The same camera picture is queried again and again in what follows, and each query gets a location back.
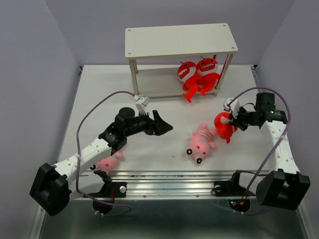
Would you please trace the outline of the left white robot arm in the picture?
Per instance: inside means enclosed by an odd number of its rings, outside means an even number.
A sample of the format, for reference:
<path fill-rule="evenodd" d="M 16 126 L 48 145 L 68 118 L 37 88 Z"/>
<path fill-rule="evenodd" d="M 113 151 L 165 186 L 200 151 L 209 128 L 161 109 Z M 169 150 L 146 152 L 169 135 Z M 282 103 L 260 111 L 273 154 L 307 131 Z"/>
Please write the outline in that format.
<path fill-rule="evenodd" d="M 112 156 L 127 143 L 131 135 L 163 135 L 173 129 L 156 110 L 153 118 L 148 114 L 135 115 L 132 108 L 119 110 L 111 123 L 89 146 L 66 160 L 41 165 L 35 175 L 30 196 L 50 215 L 59 214 L 70 201 L 71 184 L 79 185 L 79 176 L 100 160 Z"/>

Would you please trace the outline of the red shark plush white belly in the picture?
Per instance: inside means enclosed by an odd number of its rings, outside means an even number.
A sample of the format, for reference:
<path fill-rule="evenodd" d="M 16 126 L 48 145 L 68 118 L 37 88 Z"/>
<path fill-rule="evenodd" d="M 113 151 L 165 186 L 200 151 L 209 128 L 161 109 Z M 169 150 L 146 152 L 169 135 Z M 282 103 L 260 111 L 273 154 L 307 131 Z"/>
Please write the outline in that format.
<path fill-rule="evenodd" d="M 200 76 L 199 91 L 205 96 L 207 92 L 214 89 L 216 82 L 220 79 L 220 74 L 217 73 L 219 63 L 216 60 L 216 55 L 212 58 L 202 58 L 196 64 L 196 70 Z"/>

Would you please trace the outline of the red shark plush toy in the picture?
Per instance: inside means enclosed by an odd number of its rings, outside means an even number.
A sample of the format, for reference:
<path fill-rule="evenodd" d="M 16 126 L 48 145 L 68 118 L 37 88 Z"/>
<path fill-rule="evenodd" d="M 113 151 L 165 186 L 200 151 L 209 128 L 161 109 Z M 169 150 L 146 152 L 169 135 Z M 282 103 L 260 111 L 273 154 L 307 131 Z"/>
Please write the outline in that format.
<path fill-rule="evenodd" d="M 183 96 L 189 103 L 198 92 L 201 76 L 197 73 L 196 64 L 192 61 L 181 62 L 177 71 L 178 79 L 182 82 Z"/>

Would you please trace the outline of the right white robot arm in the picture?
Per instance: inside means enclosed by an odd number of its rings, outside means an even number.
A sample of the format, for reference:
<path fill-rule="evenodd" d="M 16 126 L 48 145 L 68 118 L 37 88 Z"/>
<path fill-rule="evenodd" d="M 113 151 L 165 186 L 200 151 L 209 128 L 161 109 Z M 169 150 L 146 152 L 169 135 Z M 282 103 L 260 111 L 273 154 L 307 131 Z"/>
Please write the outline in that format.
<path fill-rule="evenodd" d="M 290 112 L 277 110 L 275 95 L 267 92 L 256 95 L 252 112 L 244 109 L 237 97 L 227 98 L 224 109 L 230 113 L 230 124 L 242 131 L 257 126 L 269 150 L 256 173 L 234 173 L 236 178 L 229 182 L 231 192 L 245 191 L 245 197 L 253 194 L 263 206 L 296 210 L 311 182 L 309 176 L 301 174 L 291 152 L 287 137 Z"/>

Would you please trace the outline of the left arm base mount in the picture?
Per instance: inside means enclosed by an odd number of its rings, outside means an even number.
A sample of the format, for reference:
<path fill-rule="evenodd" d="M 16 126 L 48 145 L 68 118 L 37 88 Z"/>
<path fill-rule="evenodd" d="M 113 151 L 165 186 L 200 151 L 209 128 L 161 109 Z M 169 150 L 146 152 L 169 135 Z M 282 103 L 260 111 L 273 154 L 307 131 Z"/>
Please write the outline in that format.
<path fill-rule="evenodd" d="M 97 170 L 83 178 L 80 186 L 86 198 L 93 200 L 92 207 L 96 215 L 115 217 L 129 213 L 132 207 L 115 202 L 116 198 L 126 197 L 127 182 L 114 182 L 104 171 Z"/>

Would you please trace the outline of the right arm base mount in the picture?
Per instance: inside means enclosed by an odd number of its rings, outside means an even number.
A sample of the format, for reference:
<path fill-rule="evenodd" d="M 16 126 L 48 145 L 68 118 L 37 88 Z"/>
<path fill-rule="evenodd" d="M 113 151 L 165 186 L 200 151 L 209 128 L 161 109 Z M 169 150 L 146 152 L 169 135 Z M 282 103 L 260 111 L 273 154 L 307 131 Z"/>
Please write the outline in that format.
<path fill-rule="evenodd" d="M 236 170 L 231 179 L 227 181 L 214 181 L 211 194 L 216 197 L 230 197 L 228 199 L 229 209 L 235 213 L 241 213 L 242 215 L 252 215 L 247 213 L 250 209 L 249 196 L 254 196 L 254 193 L 249 192 L 246 195 L 246 188 L 240 186 L 240 179 L 244 179 L 245 176 L 253 176 L 254 172 L 247 170 Z"/>

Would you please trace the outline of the red plush purple horn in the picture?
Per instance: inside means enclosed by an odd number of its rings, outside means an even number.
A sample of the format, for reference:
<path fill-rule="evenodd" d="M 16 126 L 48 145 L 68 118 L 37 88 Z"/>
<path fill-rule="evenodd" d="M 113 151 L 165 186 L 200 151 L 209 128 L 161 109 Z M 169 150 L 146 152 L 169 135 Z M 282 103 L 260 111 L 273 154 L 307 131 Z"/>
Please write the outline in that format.
<path fill-rule="evenodd" d="M 238 129 L 238 127 L 230 124 L 229 116 L 229 112 L 221 112 L 214 119 L 217 134 L 221 139 L 226 140 L 227 144 L 230 143 L 232 135 Z"/>

